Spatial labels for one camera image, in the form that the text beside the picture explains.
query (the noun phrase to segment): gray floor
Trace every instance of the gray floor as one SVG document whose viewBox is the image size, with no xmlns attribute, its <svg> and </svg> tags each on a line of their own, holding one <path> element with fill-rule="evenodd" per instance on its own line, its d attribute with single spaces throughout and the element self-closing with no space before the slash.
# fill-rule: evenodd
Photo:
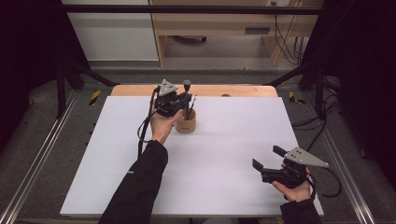
<svg viewBox="0 0 396 224">
<path fill-rule="evenodd" d="M 163 67 L 147 62 L 103 63 L 94 62 L 93 67 L 104 77 L 121 83 L 159 83 L 166 78 L 175 83 L 190 79 L 193 84 L 262 84 L 280 77 L 292 69 L 282 61 L 278 67 L 269 64 L 268 56 L 259 37 L 214 37 L 209 36 L 205 43 L 194 39 L 170 38 L 169 48 Z M 75 219 L 62 217 L 62 207 L 67 189 L 73 181 L 79 162 L 90 140 L 101 108 L 110 94 L 111 88 L 105 87 L 89 77 L 82 91 L 71 91 L 68 95 L 77 95 L 73 110 L 62 128 L 51 152 L 48 154 L 35 184 L 24 199 L 15 223 L 95 223 L 95 218 Z M 310 102 L 312 91 L 300 92 L 295 83 L 298 77 L 289 80 L 277 88 L 284 99 L 290 122 L 314 117 L 309 104 L 300 105 L 290 102 L 289 93 L 293 91 L 297 99 Z M 95 105 L 89 105 L 92 94 L 101 90 Z M 5 211 L 20 183 L 29 171 L 50 129 L 56 121 L 57 95 L 55 82 L 51 81 L 30 92 L 31 107 L 26 112 L 20 126 L 8 142 L 0 157 L 0 211 Z M 311 153 L 328 161 L 336 167 L 339 161 L 332 159 L 331 142 L 339 151 L 342 161 L 351 173 L 351 181 L 356 183 L 358 192 L 367 204 L 369 214 L 375 222 L 359 220 L 359 209 L 354 206 L 353 194 L 343 189 L 337 198 L 319 196 L 325 216 L 324 223 L 396 223 L 396 192 L 382 175 L 376 163 L 360 157 L 359 146 L 342 115 L 342 109 L 328 116 L 329 135 L 323 133 L 311 149 Z M 300 147 L 307 148 L 318 133 L 318 128 L 309 131 L 295 131 Z M 318 181 L 318 190 L 322 193 L 335 192 L 337 185 L 333 177 L 319 169 L 312 169 Z M 277 218 L 265 218 L 263 223 L 278 223 Z"/>
</svg>

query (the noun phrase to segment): pen holder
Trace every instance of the pen holder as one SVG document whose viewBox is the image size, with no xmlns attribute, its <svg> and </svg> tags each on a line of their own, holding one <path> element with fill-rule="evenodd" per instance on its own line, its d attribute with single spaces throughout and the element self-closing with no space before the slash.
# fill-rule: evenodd
<svg viewBox="0 0 396 224">
<path fill-rule="evenodd" d="M 186 110 L 183 111 L 183 118 L 186 118 Z M 192 109 L 189 119 L 178 119 L 175 123 L 175 128 L 179 133 L 192 133 L 196 127 L 196 113 Z"/>
</svg>

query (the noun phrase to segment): wooden desk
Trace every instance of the wooden desk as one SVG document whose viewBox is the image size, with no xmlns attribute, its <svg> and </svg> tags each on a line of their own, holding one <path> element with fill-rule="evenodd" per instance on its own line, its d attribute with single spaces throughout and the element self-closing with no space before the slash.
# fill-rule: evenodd
<svg viewBox="0 0 396 224">
<path fill-rule="evenodd" d="M 270 0 L 149 0 L 154 6 L 243 6 L 265 7 Z M 321 7 L 324 0 L 290 0 L 284 7 Z M 265 44 L 272 65 L 278 65 L 285 48 L 280 34 L 276 34 L 274 15 L 248 14 L 164 14 L 153 13 L 154 34 L 160 64 L 163 65 L 166 39 L 169 35 L 259 35 Z M 277 26 L 285 39 L 290 36 L 309 37 L 318 16 L 278 15 Z M 269 29 L 268 33 L 252 34 L 247 28 Z M 280 46 L 276 43 L 277 35 Z"/>
<path fill-rule="evenodd" d="M 119 85 L 106 99 L 61 215 L 99 217 L 137 159 L 136 130 L 148 112 L 153 85 Z M 279 169 L 274 145 L 297 146 L 288 114 L 273 87 L 191 86 L 197 128 L 172 130 L 169 162 L 152 214 L 157 217 L 280 216 L 282 195 L 251 165 Z M 239 97 L 219 97 L 228 93 Z M 151 132 L 148 129 L 147 139 Z M 323 210 L 315 199 L 320 215 Z"/>
</svg>

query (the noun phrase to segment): black jacket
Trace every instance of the black jacket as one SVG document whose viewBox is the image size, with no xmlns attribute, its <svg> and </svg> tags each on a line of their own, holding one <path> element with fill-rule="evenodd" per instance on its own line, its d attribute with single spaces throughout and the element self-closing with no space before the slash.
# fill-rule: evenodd
<svg viewBox="0 0 396 224">
<path fill-rule="evenodd" d="M 166 148 L 157 141 L 149 141 L 123 178 L 98 224 L 149 224 L 167 163 Z M 310 200 L 285 203 L 280 209 L 286 224 L 320 223 Z"/>
</svg>

